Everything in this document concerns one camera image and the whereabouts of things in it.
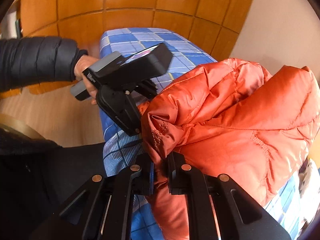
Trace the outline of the left forearm dark sleeve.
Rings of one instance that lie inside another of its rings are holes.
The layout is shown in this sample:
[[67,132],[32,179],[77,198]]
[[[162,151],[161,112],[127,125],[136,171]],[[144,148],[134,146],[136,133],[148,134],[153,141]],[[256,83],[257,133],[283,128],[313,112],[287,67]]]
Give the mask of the left forearm dark sleeve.
[[74,40],[57,36],[1,40],[1,92],[42,82],[72,82],[76,63],[87,54]]

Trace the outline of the left hand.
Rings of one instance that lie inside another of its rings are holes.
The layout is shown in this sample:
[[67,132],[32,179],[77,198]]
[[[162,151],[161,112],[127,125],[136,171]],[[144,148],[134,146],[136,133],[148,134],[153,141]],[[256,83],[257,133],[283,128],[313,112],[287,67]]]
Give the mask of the left hand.
[[84,76],[83,71],[90,67],[92,64],[99,61],[99,59],[89,56],[89,55],[82,55],[80,59],[77,61],[74,67],[74,75],[77,80],[82,80],[86,90],[88,91],[89,95],[91,96],[91,104],[96,105],[96,95],[97,89],[91,84],[91,82]]

